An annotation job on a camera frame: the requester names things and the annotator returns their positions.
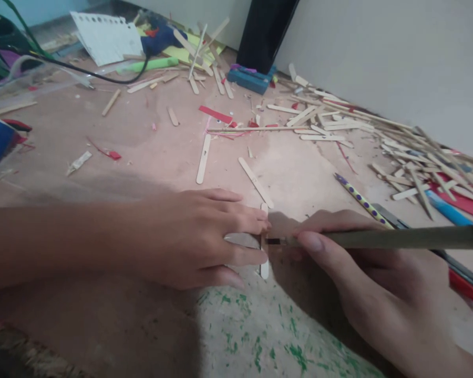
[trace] hand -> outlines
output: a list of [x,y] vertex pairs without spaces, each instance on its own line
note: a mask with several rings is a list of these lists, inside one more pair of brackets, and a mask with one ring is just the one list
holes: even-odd
[[353,211],[319,211],[293,235],[333,279],[351,325],[405,375],[473,376],[473,357],[450,334],[447,264],[426,250],[346,251],[320,234],[364,229],[384,228]]
[[177,289],[229,285],[244,288],[225,265],[258,265],[265,252],[224,240],[229,233],[259,235],[267,214],[239,204],[243,197],[222,189],[186,191],[149,201],[116,205],[119,221],[107,229],[107,248],[122,255],[128,269]]

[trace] polka dot pencil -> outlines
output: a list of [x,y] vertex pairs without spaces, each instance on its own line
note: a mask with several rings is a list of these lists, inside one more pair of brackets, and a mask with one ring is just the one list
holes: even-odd
[[380,215],[380,213],[371,205],[371,203],[367,201],[366,198],[361,196],[361,194],[352,185],[350,185],[346,179],[344,179],[338,173],[335,173],[335,177],[340,182],[340,184],[342,184],[344,188],[347,189],[348,192],[352,194],[352,196],[366,209],[366,211],[371,214],[372,217],[374,217],[387,228],[394,229],[394,227],[391,226],[382,215]]

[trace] red paper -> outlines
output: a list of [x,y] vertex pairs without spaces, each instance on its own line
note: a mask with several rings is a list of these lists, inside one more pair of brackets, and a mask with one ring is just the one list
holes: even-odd
[[209,116],[213,116],[216,119],[221,120],[224,123],[230,124],[231,121],[233,120],[233,117],[230,117],[229,115],[224,115],[222,113],[216,112],[215,110],[212,110],[210,108],[207,108],[206,106],[200,106],[200,111],[202,111],[205,114],[208,114]]

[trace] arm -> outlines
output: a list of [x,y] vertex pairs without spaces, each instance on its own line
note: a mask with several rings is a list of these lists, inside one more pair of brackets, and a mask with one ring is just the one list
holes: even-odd
[[442,259],[426,250],[346,251],[321,234],[379,228],[352,211],[320,211],[293,235],[333,279],[355,330],[407,377],[473,377],[473,356],[451,335]]
[[266,214],[216,189],[132,203],[0,208],[0,288],[79,271],[134,274],[160,284],[242,287],[224,265],[261,264],[263,251],[225,241],[260,234]]

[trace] wooden floor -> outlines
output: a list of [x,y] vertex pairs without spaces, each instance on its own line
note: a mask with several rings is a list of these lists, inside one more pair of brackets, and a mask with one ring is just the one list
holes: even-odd
[[[30,142],[36,148],[0,164],[0,176],[11,170],[0,179],[0,206],[131,201],[164,191],[223,187],[260,207],[263,201],[238,163],[244,157],[275,204],[271,236],[283,235],[319,209],[350,208],[367,215],[334,179],[335,172],[413,227],[449,224],[436,211],[433,223],[420,206],[390,199],[394,190],[368,167],[377,162],[391,171],[390,161],[374,137],[361,130],[337,132],[355,146],[344,153],[357,174],[333,142],[302,141],[292,131],[263,131],[235,140],[213,137],[204,182],[196,184],[208,124],[200,105],[232,112],[244,124],[253,110],[262,125],[284,125],[290,114],[265,106],[290,107],[291,91],[279,84],[262,97],[232,84],[235,98],[230,100],[208,78],[206,89],[199,85],[196,96],[183,76],[187,71],[154,90],[133,94],[124,86],[94,80],[95,87],[107,91],[72,86],[7,114],[33,127]],[[104,118],[101,112],[117,88],[122,94]],[[255,108],[261,102],[263,112]],[[167,107],[175,111],[178,127]],[[209,126],[221,124],[212,119]],[[86,137],[122,159],[115,162],[97,152]],[[67,177],[68,165],[85,151],[93,157]],[[473,252],[451,254],[473,270]],[[257,267],[237,269],[248,284],[244,293],[231,288],[175,292],[109,275],[36,282],[0,291],[0,319],[94,376],[393,375],[349,326],[333,284],[320,269],[294,262],[272,247],[270,263],[267,281]],[[473,353],[473,312],[454,292],[450,299],[456,340]]]

